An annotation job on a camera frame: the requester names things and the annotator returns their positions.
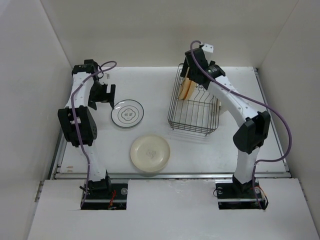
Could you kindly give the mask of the white plate teal rim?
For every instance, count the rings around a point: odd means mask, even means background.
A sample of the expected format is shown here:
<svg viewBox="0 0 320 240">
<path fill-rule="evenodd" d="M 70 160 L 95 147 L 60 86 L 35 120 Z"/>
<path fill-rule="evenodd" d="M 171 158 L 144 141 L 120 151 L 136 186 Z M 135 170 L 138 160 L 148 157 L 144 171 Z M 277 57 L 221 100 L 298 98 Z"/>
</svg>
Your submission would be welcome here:
<svg viewBox="0 0 320 240">
<path fill-rule="evenodd" d="M 125 99 L 115 104 L 111 120 L 119 128 L 130 129 L 141 123 L 144 113 L 144 108 L 138 101 Z"/>
</svg>

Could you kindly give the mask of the tan plate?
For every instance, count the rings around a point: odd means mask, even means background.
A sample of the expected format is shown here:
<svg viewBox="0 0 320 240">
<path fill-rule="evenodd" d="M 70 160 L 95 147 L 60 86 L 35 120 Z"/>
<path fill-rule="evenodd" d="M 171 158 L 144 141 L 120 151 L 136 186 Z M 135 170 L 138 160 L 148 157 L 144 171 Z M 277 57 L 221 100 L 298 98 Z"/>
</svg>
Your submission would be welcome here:
<svg viewBox="0 0 320 240">
<path fill-rule="evenodd" d="M 186 98 L 186 96 L 188 95 L 190 86 L 191 86 L 191 80 L 188 77 L 185 77 L 180 87 L 180 91 L 178 95 L 179 100 L 184 100 Z"/>
<path fill-rule="evenodd" d="M 197 84 L 194 81 L 190 82 L 190 86 L 189 86 L 188 92 L 185 96 L 185 100 L 189 100 L 191 98 L 191 96 L 193 95 L 193 92 L 195 91 L 196 86 L 197 86 Z"/>
</svg>

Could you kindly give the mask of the cream plate with drawing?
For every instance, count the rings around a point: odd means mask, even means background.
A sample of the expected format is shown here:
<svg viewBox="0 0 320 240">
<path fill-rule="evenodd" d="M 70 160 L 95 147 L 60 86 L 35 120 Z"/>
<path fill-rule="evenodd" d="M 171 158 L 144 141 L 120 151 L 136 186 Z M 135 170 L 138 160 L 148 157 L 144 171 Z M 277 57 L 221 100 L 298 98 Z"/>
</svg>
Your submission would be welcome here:
<svg viewBox="0 0 320 240">
<path fill-rule="evenodd" d="M 146 173 L 161 171 L 168 164 L 170 155 L 169 143 L 155 134 L 138 137 L 130 149 L 131 162 L 137 169 Z"/>
</svg>

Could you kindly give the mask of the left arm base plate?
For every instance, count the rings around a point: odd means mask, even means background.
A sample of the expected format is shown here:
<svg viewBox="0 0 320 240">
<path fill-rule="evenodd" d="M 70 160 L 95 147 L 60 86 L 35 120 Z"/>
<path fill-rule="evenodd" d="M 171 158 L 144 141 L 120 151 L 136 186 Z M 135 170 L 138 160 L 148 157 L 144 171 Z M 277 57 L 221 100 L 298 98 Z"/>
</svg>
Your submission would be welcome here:
<svg viewBox="0 0 320 240">
<path fill-rule="evenodd" d="M 117 211 L 127 209 L 128 183 L 113 183 L 111 190 L 91 191 L 88 189 L 87 195 L 85 195 L 85 188 L 82 186 L 80 188 L 83 190 L 81 210 Z"/>
</svg>

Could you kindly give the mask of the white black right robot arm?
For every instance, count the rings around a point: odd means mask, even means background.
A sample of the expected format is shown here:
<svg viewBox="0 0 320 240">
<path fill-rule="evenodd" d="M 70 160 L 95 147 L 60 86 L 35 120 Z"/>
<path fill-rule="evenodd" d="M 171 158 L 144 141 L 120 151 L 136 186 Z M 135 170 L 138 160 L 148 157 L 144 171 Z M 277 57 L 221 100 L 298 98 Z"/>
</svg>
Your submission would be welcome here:
<svg viewBox="0 0 320 240">
<path fill-rule="evenodd" d="M 238 156 L 231 190 L 235 196 L 243 197 L 254 190 L 255 162 L 269 133 L 270 114 L 267 111 L 256 110 L 240 97 L 221 67 L 206 59 L 203 47 L 185 52 L 181 76 L 203 86 L 226 106 L 234 118 L 238 130 L 232 140 L 238 150 Z"/>
</svg>

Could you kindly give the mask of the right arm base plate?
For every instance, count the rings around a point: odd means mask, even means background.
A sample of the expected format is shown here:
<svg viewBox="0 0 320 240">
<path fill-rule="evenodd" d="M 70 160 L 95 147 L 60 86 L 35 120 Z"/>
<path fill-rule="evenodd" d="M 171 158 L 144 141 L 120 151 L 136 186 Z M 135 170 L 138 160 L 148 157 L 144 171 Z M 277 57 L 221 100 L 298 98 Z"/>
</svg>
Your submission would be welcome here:
<svg viewBox="0 0 320 240">
<path fill-rule="evenodd" d="M 232 182 L 217 182 L 213 195 L 219 210 L 266 210 L 269 200 L 258 182 L 244 192 L 237 192 Z"/>
</svg>

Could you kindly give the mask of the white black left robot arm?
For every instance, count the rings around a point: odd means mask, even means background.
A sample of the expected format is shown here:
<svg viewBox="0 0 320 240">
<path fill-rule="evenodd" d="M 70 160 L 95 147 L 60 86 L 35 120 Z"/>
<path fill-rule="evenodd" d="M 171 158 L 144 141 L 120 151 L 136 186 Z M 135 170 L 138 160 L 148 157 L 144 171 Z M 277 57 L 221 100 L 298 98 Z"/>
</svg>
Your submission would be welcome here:
<svg viewBox="0 0 320 240">
<path fill-rule="evenodd" d="M 100 83 L 104 75 L 101 65 L 93 59 L 84 60 L 71 71 L 73 84 L 67 104 L 57 112 L 65 140 L 79 150 L 87 165 L 87 176 L 82 187 L 84 197 L 107 198 L 112 184 L 106 168 L 100 162 L 95 140 L 98 127 L 91 114 L 98 103 L 115 107 L 116 86 Z"/>
</svg>

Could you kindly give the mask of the tan plate front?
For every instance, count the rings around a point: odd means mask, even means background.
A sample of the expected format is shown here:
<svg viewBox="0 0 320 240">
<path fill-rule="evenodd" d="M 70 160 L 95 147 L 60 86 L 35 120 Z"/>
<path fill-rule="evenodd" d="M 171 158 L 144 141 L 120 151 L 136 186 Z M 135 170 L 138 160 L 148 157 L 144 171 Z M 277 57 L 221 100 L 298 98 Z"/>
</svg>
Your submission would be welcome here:
<svg viewBox="0 0 320 240">
<path fill-rule="evenodd" d="M 188 77 L 185 77 L 180 87 L 180 91 L 178 95 L 179 100 L 184 100 L 186 98 L 186 96 L 188 95 L 190 86 L 191 86 L 191 80 Z"/>
</svg>

